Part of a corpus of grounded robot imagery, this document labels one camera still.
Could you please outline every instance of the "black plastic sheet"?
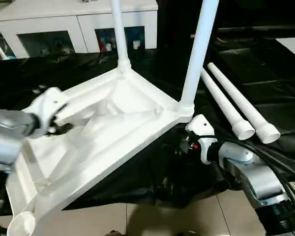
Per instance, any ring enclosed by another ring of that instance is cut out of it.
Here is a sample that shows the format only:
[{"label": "black plastic sheet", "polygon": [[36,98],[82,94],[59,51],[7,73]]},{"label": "black plastic sheet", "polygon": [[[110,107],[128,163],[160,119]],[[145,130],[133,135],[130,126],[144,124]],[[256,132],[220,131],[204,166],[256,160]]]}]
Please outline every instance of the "black plastic sheet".
[{"label": "black plastic sheet", "polygon": [[[191,45],[180,49],[132,51],[132,68],[176,100],[180,99]],[[281,132],[281,138],[262,145],[271,162],[295,179],[295,55],[275,40],[216,44],[206,62],[213,61]],[[117,66],[114,52],[0,61],[0,109],[22,109],[37,96],[33,89],[68,89]],[[234,137],[232,128],[200,81],[195,114],[204,114],[217,135]],[[230,186],[216,165],[203,165],[199,153],[179,155],[184,137],[179,124],[115,170],[66,209],[110,203],[147,203],[184,207]]]}]

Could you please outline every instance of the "white cabinet door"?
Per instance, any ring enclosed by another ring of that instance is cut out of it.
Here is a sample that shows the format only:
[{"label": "white cabinet door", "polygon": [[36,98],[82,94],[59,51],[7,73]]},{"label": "white cabinet door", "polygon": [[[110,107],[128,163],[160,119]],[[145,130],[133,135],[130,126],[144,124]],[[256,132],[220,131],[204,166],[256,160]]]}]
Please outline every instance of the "white cabinet door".
[{"label": "white cabinet door", "polygon": [[[89,53],[98,53],[99,45],[95,30],[113,29],[113,16],[109,14],[78,16],[82,34]],[[157,46],[157,11],[123,12],[122,23],[124,27],[144,27],[145,47]]]},{"label": "white cabinet door", "polygon": [[76,16],[0,21],[0,31],[17,58],[30,57],[18,36],[27,33],[67,31],[74,51],[87,53]]}]

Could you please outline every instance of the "white cabinet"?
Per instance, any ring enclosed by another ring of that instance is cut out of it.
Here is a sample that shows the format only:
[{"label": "white cabinet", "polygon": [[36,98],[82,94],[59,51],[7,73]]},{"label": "white cabinet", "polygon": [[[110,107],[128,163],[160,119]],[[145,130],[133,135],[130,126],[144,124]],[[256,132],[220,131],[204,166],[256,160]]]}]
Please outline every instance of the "white cabinet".
[{"label": "white cabinet", "polygon": [[[136,27],[145,48],[156,48],[156,0],[121,0],[121,7],[126,35]],[[58,41],[76,53],[94,53],[101,30],[113,32],[111,12],[110,0],[16,0],[0,12],[0,31],[17,58],[43,55]]]},{"label": "white cabinet", "polygon": [[26,40],[25,34],[42,32],[66,31],[74,52],[87,53],[76,16],[0,21],[0,31],[17,58],[38,56],[37,54],[31,55],[30,52],[31,50],[40,50],[37,48],[37,43],[32,42],[30,38]]},{"label": "white cabinet", "polygon": [[[98,39],[100,38],[100,30],[112,29],[113,31],[114,25],[112,14],[83,15],[78,16],[78,19],[88,52],[100,52],[98,42]],[[144,42],[142,43],[144,43],[145,48],[156,48],[157,9],[151,11],[123,12],[122,23],[126,29],[126,38],[128,44],[131,44],[133,39],[129,39],[127,28],[137,27],[137,30],[143,31]]]}]

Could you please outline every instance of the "tiled floor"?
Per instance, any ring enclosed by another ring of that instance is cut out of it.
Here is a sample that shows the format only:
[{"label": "tiled floor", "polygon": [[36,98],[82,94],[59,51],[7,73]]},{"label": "tiled floor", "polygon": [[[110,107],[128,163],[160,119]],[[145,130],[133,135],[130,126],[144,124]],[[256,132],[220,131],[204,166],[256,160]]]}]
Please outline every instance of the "tiled floor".
[{"label": "tiled floor", "polygon": [[[0,217],[7,227],[11,217]],[[129,236],[176,236],[194,231],[201,236],[264,236],[258,217],[242,191],[226,191],[185,209],[112,204],[62,211],[48,219],[42,235],[104,236],[111,230]]]}]

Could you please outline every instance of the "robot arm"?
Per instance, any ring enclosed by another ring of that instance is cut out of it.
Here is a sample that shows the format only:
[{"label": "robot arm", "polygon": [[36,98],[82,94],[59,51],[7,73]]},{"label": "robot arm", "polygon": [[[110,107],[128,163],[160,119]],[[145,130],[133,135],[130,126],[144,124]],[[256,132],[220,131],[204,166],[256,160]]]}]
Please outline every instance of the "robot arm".
[{"label": "robot arm", "polygon": [[56,114],[67,102],[68,98],[58,88],[50,88],[23,111],[0,110],[0,208],[2,190],[24,139],[62,134],[72,128],[70,124],[57,126],[54,122]]},{"label": "robot arm", "polygon": [[201,145],[204,164],[216,163],[242,187],[267,236],[295,236],[295,204],[273,170],[255,153],[237,144],[220,144],[213,127],[203,115],[196,116],[186,127],[187,140]]}]

